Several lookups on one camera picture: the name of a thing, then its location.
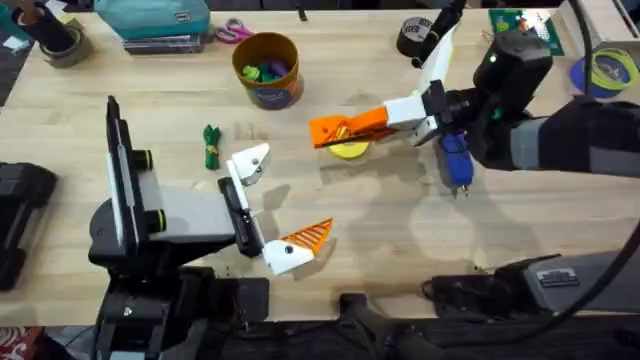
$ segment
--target paper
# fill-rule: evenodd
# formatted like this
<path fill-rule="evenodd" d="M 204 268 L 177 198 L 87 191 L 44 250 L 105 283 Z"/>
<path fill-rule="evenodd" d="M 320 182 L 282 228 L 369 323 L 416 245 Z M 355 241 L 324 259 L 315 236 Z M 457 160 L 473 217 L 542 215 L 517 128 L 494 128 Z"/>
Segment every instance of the paper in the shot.
<path fill-rule="evenodd" d="M 23 41 L 18 39 L 15 36 L 10 36 L 3 44 L 2 46 L 4 47 L 8 47 L 9 49 L 15 51 L 24 49 L 25 47 L 29 46 L 29 42 L 28 41 Z"/>

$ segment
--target blue part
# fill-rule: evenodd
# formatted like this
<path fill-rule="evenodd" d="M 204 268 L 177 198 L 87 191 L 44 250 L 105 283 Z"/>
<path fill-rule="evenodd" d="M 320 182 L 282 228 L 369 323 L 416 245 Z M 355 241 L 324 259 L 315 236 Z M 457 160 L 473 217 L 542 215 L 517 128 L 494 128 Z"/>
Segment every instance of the blue part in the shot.
<path fill-rule="evenodd" d="M 467 142 L 463 134 L 446 134 L 440 141 L 444 148 L 445 163 L 451 182 L 455 186 L 471 185 L 473 181 L 473 163 L 469 151 L 465 150 Z"/>

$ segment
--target green object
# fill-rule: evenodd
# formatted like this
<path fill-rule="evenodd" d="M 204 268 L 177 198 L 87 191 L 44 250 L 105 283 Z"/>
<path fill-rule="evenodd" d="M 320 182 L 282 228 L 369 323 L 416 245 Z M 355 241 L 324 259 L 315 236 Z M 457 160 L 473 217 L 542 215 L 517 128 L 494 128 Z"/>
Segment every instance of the green object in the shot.
<path fill-rule="evenodd" d="M 490 9 L 489 18 L 491 19 L 493 33 L 497 34 L 511 29 L 518 29 L 518 19 L 524 14 L 525 11 L 523 10 Z M 552 56 L 564 56 L 564 50 L 553 22 L 549 19 L 544 23 L 544 26 L 546 31 L 538 32 L 538 37 L 549 45 Z"/>
<path fill-rule="evenodd" d="M 0 29 L 6 30 L 9 35 L 13 35 L 22 41 L 31 40 L 31 37 L 22 29 L 13 23 L 11 20 L 11 10 L 4 5 L 0 4 Z"/>
<path fill-rule="evenodd" d="M 242 68 L 242 76 L 251 81 L 260 81 L 260 70 L 257 67 L 246 65 Z"/>
<path fill-rule="evenodd" d="M 269 63 L 261 62 L 258 64 L 258 69 L 260 69 L 260 82 L 272 82 L 280 79 L 278 75 L 271 71 Z"/>
<path fill-rule="evenodd" d="M 207 125 L 202 134 L 206 145 L 204 166 L 210 170 L 218 170 L 220 168 L 218 143 L 220 142 L 220 137 L 222 137 L 222 132 L 219 128 L 214 129 L 211 125 Z"/>

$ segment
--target green figurine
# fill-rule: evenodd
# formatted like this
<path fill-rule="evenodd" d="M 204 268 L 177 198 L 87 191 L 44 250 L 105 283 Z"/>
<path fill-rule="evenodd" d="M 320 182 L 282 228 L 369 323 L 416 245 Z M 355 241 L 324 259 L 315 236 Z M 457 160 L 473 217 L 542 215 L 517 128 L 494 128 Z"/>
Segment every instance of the green figurine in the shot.
<path fill-rule="evenodd" d="M 257 67 L 247 65 L 242 68 L 242 75 L 250 81 L 260 81 L 260 70 Z"/>
<path fill-rule="evenodd" d="M 218 142 L 220 142 L 222 132 L 219 128 L 214 129 L 211 125 L 207 125 L 202 134 L 204 136 L 204 143 L 207 146 L 205 149 L 204 166 L 210 170 L 218 170 L 220 168 Z"/>

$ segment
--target black base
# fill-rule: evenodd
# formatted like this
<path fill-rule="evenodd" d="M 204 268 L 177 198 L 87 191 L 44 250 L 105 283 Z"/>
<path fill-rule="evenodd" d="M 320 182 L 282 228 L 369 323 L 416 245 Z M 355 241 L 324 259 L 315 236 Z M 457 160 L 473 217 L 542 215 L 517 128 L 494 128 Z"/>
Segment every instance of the black base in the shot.
<path fill-rule="evenodd" d="M 493 275 L 436 276 L 422 284 L 422 292 L 441 318 L 485 322 L 550 316 L 531 294 L 524 271 L 557 256 L 518 261 L 496 269 Z"/>
<path fill-rule="evenodd" d="M 113 277 L 96 325 L 96 351 L 146 360 L 196 359 L 210 324 L 225 327 L 268 316 L 266 279 L 216 279 L 213 269 L 181 267 L 158 278 Z"/>
<path fill-rule="evenodd" d="M 23 234 L 35 209 L 47 204 L 57 177 L 27 163 L 0 163 L 0 291 L 11 290 L 27 256 Z"/>

